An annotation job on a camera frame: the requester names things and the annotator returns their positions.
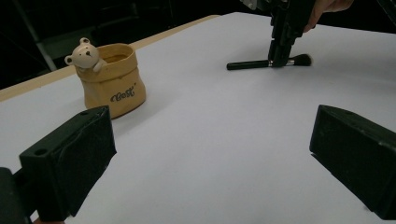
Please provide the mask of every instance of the white table surface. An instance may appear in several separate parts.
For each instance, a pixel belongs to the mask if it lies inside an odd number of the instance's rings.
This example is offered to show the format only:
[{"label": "white table surface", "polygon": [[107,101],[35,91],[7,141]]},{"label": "white table surface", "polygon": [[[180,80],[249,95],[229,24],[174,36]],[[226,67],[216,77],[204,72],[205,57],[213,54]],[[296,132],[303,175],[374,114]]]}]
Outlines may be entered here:
[{"label": "white table surface", "polygon": [[[68,224],[373,224],[383,221],[310,154],[318,105],[396,131],[396,36],[318,25],[266,59],[270,18],[232,13],[137,51],[147,101],[114,119],[118,154]],[[77,76],[0,105],[0,165],[85,110]]]}]

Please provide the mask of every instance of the bear head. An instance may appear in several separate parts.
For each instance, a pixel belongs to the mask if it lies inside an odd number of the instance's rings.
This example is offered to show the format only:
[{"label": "bear head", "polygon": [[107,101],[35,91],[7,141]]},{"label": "bear head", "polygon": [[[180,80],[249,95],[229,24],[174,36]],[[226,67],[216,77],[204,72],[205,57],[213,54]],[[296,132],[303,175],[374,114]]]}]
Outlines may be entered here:
[{"label": "bear head", "polygon": [[99,50],[91,45],[90,40],[86,37],[79,40],[79,46],[73,50],[72,55],[64,58],[66,64],[83,69],[94,67],[99,60]]}]

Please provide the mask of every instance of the bear ear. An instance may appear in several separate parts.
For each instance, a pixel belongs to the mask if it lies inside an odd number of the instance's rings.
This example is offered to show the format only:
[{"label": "bear ear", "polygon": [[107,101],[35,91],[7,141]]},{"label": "bear ear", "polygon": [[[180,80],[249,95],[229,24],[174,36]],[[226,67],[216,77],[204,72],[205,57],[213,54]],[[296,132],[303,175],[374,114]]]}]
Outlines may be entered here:
[{"label": "bear ear", "polygon": [[64,62],[67,64],[67,65],[73,65],[73,59],[72,59],[72,56],[66,56],[65,58],[64,58]]},{"label": "bear ear", "polygon": [[89,40],[87,37],[82,37],[82,38],[79,40],[79,43],[80,43],[80,44],[89,44],[89,43],[90,43],[90,40]]}]

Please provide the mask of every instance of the black pad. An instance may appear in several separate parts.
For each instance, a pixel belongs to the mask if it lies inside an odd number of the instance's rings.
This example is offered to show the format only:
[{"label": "black pad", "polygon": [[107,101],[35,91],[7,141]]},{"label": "black pad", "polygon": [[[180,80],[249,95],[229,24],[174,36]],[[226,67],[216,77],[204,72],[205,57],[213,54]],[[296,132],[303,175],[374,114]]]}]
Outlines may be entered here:
[{"label": "black pad", "polygon": [[26,149],[25,178],[35,182],[35,204],[43,221],[75,216],[116,154],[107,106],[86,110]]},{"label": "black pad", "polygon": [[320,105],[313,156],[382,219],[396,218],[396,133],[344,109]]}]

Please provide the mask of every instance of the wooden table edge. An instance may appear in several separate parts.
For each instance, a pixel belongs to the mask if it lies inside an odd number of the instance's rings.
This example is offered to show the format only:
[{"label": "wooden table edge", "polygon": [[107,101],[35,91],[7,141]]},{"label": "wooden table edge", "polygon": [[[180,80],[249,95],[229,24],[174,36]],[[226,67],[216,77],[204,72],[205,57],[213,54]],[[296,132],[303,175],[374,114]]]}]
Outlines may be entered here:
[{"label": "wooden table edge", "polygon": [[[210,16],[206,16],[203,17],[199,20],[196,21],[191,21],[188,22],[186,24],[177,26],[175,28],[172,28],[170,30],[164,31],[162,33],[156,34],[156,35],[152,35],[150,37],[138,40],[134,43],[132,43],[131,45],[135,48],[135,49],[141,49],[149,44],[152,44],[156,41],[159,41],[163,38],[166,38],[170,35],[176,34],[177,32],[180,32],[184,29],[187,29],[195,24],[198,24],[200,22],[203,21],[208,21],[211,20],[213,18],[218,17],[219,15],[210,15]],[[40,77],[35,77],[32,78],[30,80],[24,81],[22,83],[16,84],[14,86],[10,86],[8,88],[2,89],[0,90],[0,102],[3,102],[7,99],[10,99],[12,97],[15,97],[17,95],[26,93],[28,91],[32,91],[34,89],[43,87],[45,85],[50,84],[51,82],[60,80],[62,78],[65,77],[70,77],[72,75],[74,75],[76,73],[76,69],[74,66],[67,66],[65,68],[61,68],[58,69],[56,71],[47,73],[46,75],[40,76]]]}]

